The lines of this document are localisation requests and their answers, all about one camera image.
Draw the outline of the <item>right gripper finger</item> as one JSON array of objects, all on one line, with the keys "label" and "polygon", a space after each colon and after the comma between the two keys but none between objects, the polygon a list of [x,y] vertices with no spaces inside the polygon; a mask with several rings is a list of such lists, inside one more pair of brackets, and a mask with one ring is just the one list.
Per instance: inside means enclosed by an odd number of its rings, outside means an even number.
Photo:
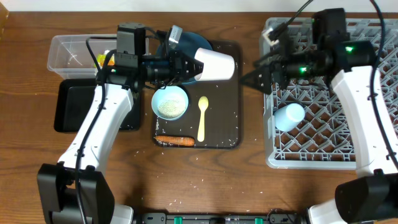
[{"label": "right gripper finger", "polygon": [[271,65],[274,60],[275,60],[274,56],[260,58],[259,60],[256,60],[253,63],[253,66],[254,66],[254,68],[261,68],[261,67],[264,67],[264,66],[267,67],[267,66]]},{"label": "right gripper finger", "polygon": [[272,77],[268,70],[253,70],[240,78],[239,83],[263,94],[272,93]]}]

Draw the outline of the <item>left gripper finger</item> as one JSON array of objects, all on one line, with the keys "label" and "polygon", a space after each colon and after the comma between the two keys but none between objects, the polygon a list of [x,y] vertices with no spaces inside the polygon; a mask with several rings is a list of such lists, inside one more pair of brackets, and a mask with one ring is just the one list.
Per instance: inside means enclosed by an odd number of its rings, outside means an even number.
[{"label": "left gripper finger", "polygon": [[195,77],[203,72],[203,67],[192,67],[186,69],[186,81],[193,82]]},{"label": "left gripper finger", "polygon": [[185,67],[203,67],[204,63],[190,57],[186,53],[183,53],[183,64]]}]

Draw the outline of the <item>dark blue plate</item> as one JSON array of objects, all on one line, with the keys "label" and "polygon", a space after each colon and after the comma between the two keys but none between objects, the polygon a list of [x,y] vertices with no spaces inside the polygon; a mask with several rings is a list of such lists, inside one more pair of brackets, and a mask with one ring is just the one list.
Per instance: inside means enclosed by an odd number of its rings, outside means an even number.
[{"label": "dark blue plate", "polygon": [[[156,55],[165,57],[166,47],[164,47],[164,40],[166,38],[167,32],[158,30],[157,34],[160,37],[161,44],[156,50]],[[190,58],[194,58],[196,51],[199,48],[213,50],[211,44],[201,35],[193,32],[183,31],[175,50],[181,50],[185,55],[189,56]]]}]

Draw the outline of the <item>pink cup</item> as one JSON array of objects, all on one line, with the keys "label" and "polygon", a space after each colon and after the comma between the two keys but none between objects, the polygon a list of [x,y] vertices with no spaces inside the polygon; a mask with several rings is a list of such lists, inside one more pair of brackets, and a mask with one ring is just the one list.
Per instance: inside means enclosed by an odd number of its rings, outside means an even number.
[{"label": "pink cup", "polygon": [[203,71],[195,76],[197,82],[229,80],[234,74],[235,61],[230,55],[199,48],[195,59],[203,62]]}]

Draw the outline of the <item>light blue rice bowl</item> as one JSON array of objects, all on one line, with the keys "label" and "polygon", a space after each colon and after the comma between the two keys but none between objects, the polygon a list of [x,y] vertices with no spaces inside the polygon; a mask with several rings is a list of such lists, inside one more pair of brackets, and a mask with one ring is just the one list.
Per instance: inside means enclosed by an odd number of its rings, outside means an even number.
[{"label": "light blue rice bowl", "polygon": [[155,91],[151,107],[161,119],[175,121],[183,116],[189,105],[186,91],[179,86],[168,86]]}]

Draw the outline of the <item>light blue cup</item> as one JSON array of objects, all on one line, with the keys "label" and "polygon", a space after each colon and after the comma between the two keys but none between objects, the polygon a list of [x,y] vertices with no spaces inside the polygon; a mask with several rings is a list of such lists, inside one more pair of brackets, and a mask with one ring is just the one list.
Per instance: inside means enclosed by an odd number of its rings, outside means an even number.
[{"label": "light blue cup", "polygon": [[289,132],[304,120],[304,107],[298,103],[289,104],[274,113],[275,127],[279,131]]}]

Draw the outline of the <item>yellow green snack wrapper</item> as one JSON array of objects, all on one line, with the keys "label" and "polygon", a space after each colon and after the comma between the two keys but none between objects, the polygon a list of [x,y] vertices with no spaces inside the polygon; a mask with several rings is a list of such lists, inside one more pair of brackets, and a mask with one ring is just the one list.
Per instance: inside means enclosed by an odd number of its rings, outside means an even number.
[{"label": "yellow green snack wrapper", "polygon": [[[105,54],[98,54],[96,57],[97,63],[99,64],[99,67],[102,68],[104,65],[106,55]],[[114,56],[112,56],[108,62],[109,66],[114,66]]]}]

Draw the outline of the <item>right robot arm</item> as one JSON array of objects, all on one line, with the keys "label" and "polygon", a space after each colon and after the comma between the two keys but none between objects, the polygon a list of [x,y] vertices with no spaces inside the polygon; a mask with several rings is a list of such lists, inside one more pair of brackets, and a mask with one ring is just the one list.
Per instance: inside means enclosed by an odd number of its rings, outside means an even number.
[{"label": "right robot arm", "polygon": [[267,95],[273,84],[325,77],[346,116],[357,178],[337,186],[333,199],[310,207],[297,223],[364,223],[397,216],[397,136],[377,69],[381,52],[368,40],[352,41],[342,8],[312,16],[314,50],[295,52],[284,22],[262,32],[271,50],[240,82]]}]

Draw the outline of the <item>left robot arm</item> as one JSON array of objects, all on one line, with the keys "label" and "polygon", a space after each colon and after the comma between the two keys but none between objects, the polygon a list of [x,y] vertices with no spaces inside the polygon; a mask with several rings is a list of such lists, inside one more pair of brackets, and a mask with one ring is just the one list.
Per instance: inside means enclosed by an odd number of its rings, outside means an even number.
[{"label": "left robot arm", "polygon": [[69,148],[56,164],[43,164],[37,184],[46,223],[131,223],[133,209],[116,203],[104,177],[120,125],[132,110],[133,95],[150,82],[164,87],[203,71],[203,63],[178,49],[182,29],[155,32],[164,52],[146,54],[143,24],[118,26],[116,48],[97,63],[90,109]]}]

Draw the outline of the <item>grey dishwasher rack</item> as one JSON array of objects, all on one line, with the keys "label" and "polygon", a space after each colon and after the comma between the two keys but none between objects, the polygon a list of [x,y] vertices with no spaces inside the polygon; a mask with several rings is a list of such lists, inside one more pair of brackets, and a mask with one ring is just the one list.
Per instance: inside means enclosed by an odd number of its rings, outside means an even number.
[{"label": "grey dishwasher rack", "polygon": [[[351,40],[370,40],[379,48],[378,19],[346,19]],[[379,69],[381,90],[397,134],[397,19],[385,19],[386,43]],[[295,52],[315,49],[311,18],[298,18],[287,32]],[[266,164],[274,169],[355,170],[355,154],[343,109],[325,78],[291,81],[286,90],[273,87],[264,95],[264,146]],[[305,118],[293,130],[275,128],[274,112],[291,103],[305,109]]]}]

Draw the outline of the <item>clear plastic waste bin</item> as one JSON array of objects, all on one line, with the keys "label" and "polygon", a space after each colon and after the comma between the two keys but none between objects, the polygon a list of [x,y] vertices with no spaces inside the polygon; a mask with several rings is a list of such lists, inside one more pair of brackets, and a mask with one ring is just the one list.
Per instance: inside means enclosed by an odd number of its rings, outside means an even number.
[{"label": "clear plastic waste bin", "polygon": [[147,52],[144,39],[118,40],[115,34],[56,35],[51,41],[47,68],[63,79],[95,78],[101,65],[97,60],[122,47],[136,54]]}]

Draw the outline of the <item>pale yellow plastic spoon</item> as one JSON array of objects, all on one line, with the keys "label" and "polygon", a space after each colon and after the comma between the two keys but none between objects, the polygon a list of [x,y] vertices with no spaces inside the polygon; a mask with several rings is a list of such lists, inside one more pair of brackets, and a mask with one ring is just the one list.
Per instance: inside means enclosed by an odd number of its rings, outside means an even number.
[{"label": "pale yellow plastic spoon", "polygon": [[200,109],[200,122],[198,126],[197,140],[203,142],[205,139],[205,112],[208,108],[209,101],[206,96],[202,96],[198,101],[198,107]]}]

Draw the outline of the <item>white rice pile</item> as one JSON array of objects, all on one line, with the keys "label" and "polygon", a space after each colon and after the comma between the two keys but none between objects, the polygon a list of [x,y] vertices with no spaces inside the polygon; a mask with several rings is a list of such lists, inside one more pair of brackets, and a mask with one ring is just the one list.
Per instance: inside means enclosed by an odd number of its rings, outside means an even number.
[{"label": "white rice pile", "polygon": [[164,100],[158,106],[161,117],[172,119],[178,117],[184,111],[184,105],[179,100]]}]

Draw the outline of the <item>dark brown serving tray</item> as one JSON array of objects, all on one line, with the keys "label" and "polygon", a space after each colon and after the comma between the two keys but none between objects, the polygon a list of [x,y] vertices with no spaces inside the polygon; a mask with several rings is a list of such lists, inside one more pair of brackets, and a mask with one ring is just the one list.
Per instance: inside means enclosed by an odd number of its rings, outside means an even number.
[{"label": "dark brown serving tray", "polygon": [[160,147],[172,147],[162,143],[156,136],[197,138],[200,122],[198,101],[202,96],[209,100],[205,111],[205,139],[195,141],[197,149],[233,149],[242,139],[242,97],[239,79],[242,74],[241,47],[232,40],[211,40],[214,51],[232,56],[235,61],[233,76],[229,80],[196,82],[180,85],[189,99],[189,106],[183,116],[175,121],[166,121],[153,116],[152,140]]}]

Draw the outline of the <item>orange carrot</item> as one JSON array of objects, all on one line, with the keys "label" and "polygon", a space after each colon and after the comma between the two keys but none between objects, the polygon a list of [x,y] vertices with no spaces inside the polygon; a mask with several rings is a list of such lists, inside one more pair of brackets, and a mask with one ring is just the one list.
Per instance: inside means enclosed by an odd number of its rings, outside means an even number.
[{"label": "orange carrot", "polygon": [[161,146],[194,146],[195,140],[183,136],[156,136],[154,138]]}]

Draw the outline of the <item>black rectangular tray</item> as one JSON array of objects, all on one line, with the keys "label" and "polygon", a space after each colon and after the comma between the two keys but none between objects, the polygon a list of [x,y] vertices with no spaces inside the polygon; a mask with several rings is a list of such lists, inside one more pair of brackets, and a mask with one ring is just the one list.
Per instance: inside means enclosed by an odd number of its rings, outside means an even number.
[{"label": "black rectangular tray", "polygon": [[[92,105],[101,103],[101,88],[94,78],[66,79],[58,90],[57,109],[53,128],[60,133],[79,131]],[[105,106],[96,124],[111,125],[119,130],[140,128],[141,97],[120,85],[106,84]]]}]

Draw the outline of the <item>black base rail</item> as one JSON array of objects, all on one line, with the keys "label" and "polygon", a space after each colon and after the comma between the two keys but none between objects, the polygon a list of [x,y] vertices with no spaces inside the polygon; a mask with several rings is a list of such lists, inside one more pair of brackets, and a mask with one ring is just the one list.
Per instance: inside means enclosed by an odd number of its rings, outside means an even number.
[{"label": "black base rail", "polygon": [[139,213],[132,224],[306,224],[304,215],[273,209],[265,214],[243,213]]}]

